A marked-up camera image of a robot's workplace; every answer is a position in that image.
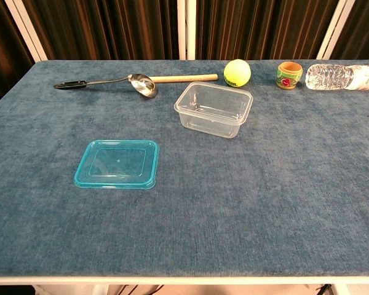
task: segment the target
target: small cup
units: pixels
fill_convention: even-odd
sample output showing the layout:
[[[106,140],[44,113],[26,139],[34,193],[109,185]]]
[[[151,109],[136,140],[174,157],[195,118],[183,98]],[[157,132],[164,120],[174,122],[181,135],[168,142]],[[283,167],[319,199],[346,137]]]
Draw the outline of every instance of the small cup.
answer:
[[[302,66],[299,63],[286,61],[277,68],[276,84],[281,89],[294,89],[302,76]]]

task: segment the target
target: metal ladle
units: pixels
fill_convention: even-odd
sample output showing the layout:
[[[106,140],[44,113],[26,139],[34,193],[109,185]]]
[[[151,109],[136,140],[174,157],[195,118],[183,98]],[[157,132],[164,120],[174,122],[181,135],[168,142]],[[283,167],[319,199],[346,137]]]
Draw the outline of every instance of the metal ladle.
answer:
[[[142,74],[130,74],[127,77],[123,77],[115,80],[101,80],[101,81],[72,81],[72,82],[64,82],[61,84],[56,84],[54,87],[56,89],[78,89],[85,88],[88,85],[95,84],[105,84],[105,83],[115,83],[120,81],[128,80],[136,91],[146,97],[155,97],[158,93],[157,87],[153,80],[148,76]]]

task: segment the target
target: tennis ball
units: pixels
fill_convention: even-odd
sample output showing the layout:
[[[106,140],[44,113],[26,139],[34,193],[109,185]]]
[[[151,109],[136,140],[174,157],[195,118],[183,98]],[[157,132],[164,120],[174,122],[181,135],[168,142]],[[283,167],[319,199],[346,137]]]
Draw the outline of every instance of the tennis ball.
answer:
[[[251,75],[250,66],[244,60],[231,60],[224,68],[224,79],[228,85],[233,87],[245,85]]]

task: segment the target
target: dark curtain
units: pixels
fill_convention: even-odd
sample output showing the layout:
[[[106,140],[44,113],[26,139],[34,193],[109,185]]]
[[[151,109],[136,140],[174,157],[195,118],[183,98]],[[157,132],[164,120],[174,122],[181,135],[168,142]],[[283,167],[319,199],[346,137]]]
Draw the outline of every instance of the dark curtain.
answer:
[[[196,58],[315,58],[337,3],[197,0]]]
[[[178,59],[177,2],[23,0],[48,59]]]
[[[0,0],[0,98],[34,61],[4,0]]]
[[[354,3],[331,59],[369,60],[369,0]]]

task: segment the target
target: water bottle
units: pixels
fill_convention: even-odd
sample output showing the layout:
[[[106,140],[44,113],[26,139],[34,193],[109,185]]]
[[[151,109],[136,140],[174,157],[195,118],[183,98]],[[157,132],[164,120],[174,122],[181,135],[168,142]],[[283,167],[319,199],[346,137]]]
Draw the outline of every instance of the water bottle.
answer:
[[[305,82],[313,90],[369,90],[369,66],[312,65]]]

